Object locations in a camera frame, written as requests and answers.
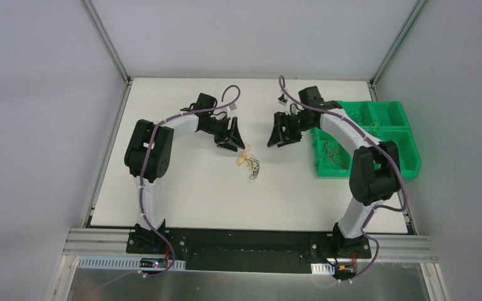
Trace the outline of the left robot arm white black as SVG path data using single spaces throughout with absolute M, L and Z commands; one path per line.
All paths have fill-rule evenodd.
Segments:
M 189 107 L 157 123 L 140 119 L 136 122 L 124 155 L 124 164 L 136 183 L 139 217 L 134 227 L 136 246 L 150 253 L 167 247 L 166 237 L 159 232 L 164 225 L 161 207 L 161 179 L 171 160 L 173 141 L 187 134 L 205 132 L 213 136 L 217 147 L 237 152 L 245 149 L 238 129 L 238 118 L 229 117 L 238 98 L 219 105 L 215 97 L 199 94 Z

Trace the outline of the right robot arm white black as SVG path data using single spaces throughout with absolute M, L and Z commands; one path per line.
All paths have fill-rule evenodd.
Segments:
M 345 214 L 333 227 L 330 243 L 332 254 L 351 256 L 367 243 L 364 230 L 374 211 L 384 208 L 384 202 L 403 188 L 397 144 L 369 134 L 338 102 L 324 101 L 316 86 L 301 90 L 299 100 L 290 95 L 284 85 L 281 91 L 278 100 L 298 108 L 274 114 L 268 147 L 299 142 L 303 132 L 317 128 L 332 136 L 351 156 L 352 198 Z

